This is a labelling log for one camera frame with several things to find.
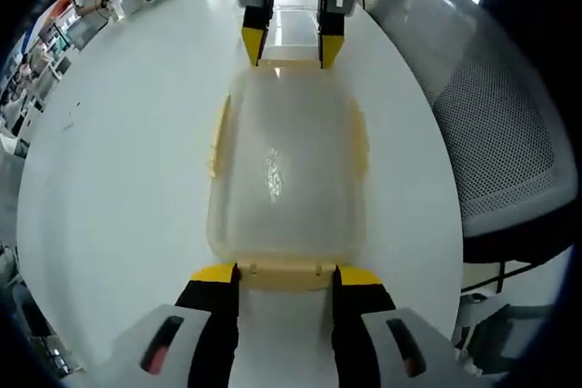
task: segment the plastic container lid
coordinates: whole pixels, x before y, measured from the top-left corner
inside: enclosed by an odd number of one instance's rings
[[[363,117],[316,63],[248,67],[215,139],[208,239],[223,260],[349,262],[364,238]]]

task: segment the transparent plastic container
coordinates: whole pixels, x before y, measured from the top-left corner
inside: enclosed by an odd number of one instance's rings
[[[312,14],[303,12],[311,27],[301,26],[300,44],[270,32],[263,61],[238,75],[226,100],[208,214],[209,243],[226,262],[344,264],[365,239],[365,124],[319,67]]]

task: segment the white round table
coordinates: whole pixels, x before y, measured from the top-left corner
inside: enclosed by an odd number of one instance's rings
[[[146,313],[174,303],[193,272],[219,262],[206,241],[208,161],[240,67],[240,17],[236,0],[168,0],[107,26],[38,121],[18,207],[22,274],[87,368]],[[359,7],[335,69],[370,144],[356,264],[383,280],[396,306],[450,336],[462,231],[437,123]],[[326,307],[325,292],[243,293],[231,386],[336,386]]]

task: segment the chair backrest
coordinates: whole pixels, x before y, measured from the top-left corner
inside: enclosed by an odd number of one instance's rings
[[[0,244],[16,246],[16,212],[25,160],[0,144]]]
[[[377,0],[370,14],[420,83],[447,145],[465,237],[577,195],[566,131],[539,74],[471,0]]]

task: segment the table surface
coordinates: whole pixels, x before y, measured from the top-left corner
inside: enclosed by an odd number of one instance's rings
[[[174,303],[192,272],[218,262],[206,240],[208,161],[241,68],[240,25],[236,0],[168,0],[111,24],[38,121],[18,208],[21,268],[86,367],[106,360],[132,323]],[[359,7],[335,69],[370,144],[356,264],[383,280],[397,306],[450,336],[462,231],[437,123],[396,48]],[[231,385],[336,386],[326,305],[325,292],[242,293]]]

